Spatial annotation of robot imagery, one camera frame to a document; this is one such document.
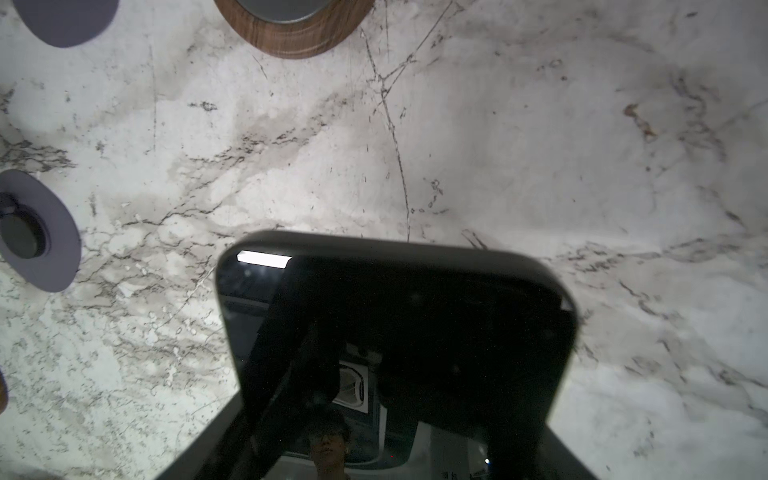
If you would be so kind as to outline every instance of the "dark hair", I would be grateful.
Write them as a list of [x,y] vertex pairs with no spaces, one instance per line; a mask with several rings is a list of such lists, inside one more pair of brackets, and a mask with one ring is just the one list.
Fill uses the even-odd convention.
[[340,433],[345,443],[349,443],[352,431],[344,420],[344,415],[334,409],[326,409],[315,415],[305,428],[306,435],[325,435]]

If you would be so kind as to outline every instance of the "reflected ceiling light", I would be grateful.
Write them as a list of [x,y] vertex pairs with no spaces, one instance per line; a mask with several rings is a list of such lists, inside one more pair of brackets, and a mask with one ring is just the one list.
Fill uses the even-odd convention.
[[244,263],[251,263],[253,265],[274,266],[275,268],[285,268],[286,263],[291,257],[284,257],[283,255],[273,255],[271,253],[250,252],[248,250],[241,250],[237,254],[237,261]]

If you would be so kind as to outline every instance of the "person's neck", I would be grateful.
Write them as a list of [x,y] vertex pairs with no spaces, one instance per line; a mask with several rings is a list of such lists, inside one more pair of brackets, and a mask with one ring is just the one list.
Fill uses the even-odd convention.
[[322,471],[318,469],[317,480],[346,480],[344,464],[335,465]]

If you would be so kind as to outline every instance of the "marble surface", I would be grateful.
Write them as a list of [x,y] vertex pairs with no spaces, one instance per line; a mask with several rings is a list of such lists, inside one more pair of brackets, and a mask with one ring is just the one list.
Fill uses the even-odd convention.
[[0,169],[83,238],[0,263],[3,478],[153,478],[237,389],[217,256],[287,228],[514,250],[584,312],[552,428],[600,478],[768,467],[768,6],[393,0],[305,61],[211,0],[58,50],[0,0]]

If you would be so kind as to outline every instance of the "purple coaster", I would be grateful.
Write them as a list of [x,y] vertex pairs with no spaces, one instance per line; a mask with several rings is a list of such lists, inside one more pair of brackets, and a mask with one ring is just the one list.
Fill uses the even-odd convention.
[[112,22],[119,0],[13,0],[37,38],[54,47],[74,47],[96,37]]
[[[6,170],[0,173],[0,192],[13,197],[19,207],[18,211],[38,220],[45,236],[40,242],[41,253],[27,251],[19,243],[10,247],[6,239],[0,237],[0,255],[25,280],[40,290],[61,292],[72,283],[80,266],[80,233],[72,215],[45,185],[20,170]],[[3,217],[0,222],[5,224],[6,218]],[[9,230],[17,226],[17,223],[12,224]],[[19,232],[28,233],[25,229],[14,230],[14,233]],[[25,241],[30,238],[29,235],[15,236]]]

